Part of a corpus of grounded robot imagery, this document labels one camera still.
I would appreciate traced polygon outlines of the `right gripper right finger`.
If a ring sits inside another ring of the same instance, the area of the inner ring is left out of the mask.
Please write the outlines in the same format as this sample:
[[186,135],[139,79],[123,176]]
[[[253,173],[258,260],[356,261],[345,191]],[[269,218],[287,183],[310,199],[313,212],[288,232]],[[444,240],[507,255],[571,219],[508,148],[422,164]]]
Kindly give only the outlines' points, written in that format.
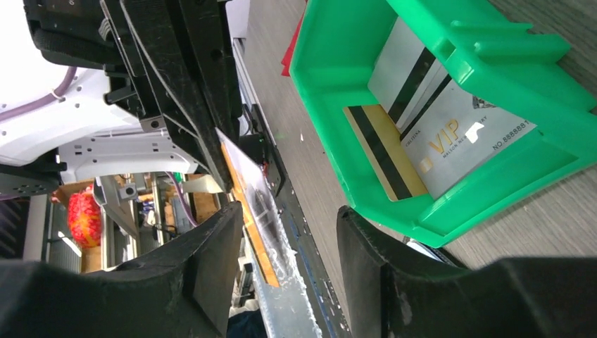
[[337,242],[354,337],[595,337],[595,258],[436,261],[352,208]]

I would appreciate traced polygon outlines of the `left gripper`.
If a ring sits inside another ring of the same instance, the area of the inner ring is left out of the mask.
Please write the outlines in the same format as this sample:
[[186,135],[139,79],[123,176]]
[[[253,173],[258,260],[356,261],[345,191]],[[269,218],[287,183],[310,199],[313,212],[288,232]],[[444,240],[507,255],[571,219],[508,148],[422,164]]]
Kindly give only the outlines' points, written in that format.
[[34,46],[59,65],[103,70],[103,99],[145,132],[183,129],[224,192],[218,131],[236,142],[242,103],[225,1],[24,1]]

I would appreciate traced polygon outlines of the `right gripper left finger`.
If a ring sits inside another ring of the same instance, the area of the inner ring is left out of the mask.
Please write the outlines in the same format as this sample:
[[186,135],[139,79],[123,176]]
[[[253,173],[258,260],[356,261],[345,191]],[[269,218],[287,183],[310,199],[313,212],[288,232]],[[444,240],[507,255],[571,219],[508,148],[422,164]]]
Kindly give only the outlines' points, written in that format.
[[239,202],[110,271],[1,262],[2,337],[224,337],[243,227]]

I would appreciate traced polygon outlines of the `gold credit card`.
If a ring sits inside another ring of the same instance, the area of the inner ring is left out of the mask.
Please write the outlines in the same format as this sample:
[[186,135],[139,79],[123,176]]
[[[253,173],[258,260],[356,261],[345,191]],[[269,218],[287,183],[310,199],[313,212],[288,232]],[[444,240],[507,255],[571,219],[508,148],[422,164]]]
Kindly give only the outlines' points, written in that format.
[[280,287],[290,270],[284,243],[286,237],[263,166],[223,132],[218,131],[218,136],[232,176],[232,195],[242,204],[244,229],[260,273],[268,285]]

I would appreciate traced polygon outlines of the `green plastic bin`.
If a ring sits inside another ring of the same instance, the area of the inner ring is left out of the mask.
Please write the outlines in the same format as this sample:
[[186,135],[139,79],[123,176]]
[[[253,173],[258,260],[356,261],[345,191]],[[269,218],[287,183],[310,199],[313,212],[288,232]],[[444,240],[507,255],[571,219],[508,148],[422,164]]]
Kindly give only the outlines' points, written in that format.
[[290,73],[351,207],[439,247],[596,163],[569,49],[488,1],[309,1]]

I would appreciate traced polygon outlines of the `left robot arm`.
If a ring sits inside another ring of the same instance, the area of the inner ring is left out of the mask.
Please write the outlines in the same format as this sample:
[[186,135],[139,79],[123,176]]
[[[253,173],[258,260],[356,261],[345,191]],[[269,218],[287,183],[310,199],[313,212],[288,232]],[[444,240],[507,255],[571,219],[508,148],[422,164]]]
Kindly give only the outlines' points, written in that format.
[[2,1],[1,196],[120,173],[206,173],[241,97],[225,1]]

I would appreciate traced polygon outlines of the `striped white credit card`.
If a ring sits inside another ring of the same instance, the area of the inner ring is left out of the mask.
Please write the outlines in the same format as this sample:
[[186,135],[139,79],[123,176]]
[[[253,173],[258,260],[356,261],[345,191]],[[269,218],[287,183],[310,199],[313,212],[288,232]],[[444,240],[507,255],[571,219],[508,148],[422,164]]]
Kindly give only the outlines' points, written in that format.
[[367,86],[403,134],[432,95],[450,80],[441,61],[397,18]]

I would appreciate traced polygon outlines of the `red cloth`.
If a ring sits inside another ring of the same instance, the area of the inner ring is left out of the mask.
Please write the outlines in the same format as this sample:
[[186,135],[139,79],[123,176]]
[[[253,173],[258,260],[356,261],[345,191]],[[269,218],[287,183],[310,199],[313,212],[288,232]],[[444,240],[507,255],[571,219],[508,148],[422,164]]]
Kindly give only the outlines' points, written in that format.
[[289,77],[290,73],[289,73],[289,68],[290,68],[290,64],[291,64],[291,60],[292,60],[292,56],[294,54],[294,49],[296,46],[296,40],[298,38],[300,29],[301,29],[301,25],[303,22],[303,16],[301,16],[300,20],[297,23],[296,29],[294,30],[293,36],[291,38],[291,41],[284,53],[284,56],[281,60],[281,64],[282,64],[282,72],[281,72],[281,76],[284,77]]

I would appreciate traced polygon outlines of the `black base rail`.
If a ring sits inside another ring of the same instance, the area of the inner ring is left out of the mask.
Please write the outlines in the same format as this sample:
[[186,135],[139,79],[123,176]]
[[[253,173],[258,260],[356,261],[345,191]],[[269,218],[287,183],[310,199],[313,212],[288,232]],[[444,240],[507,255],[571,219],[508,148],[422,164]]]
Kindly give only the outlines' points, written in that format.
[[308,222],[243,60],[244,41],[232,40],[242,100],[241,141],[262,171],[249,205],[263,229],[279,286],[255,273],[255,288],[269,337],[350,337]]

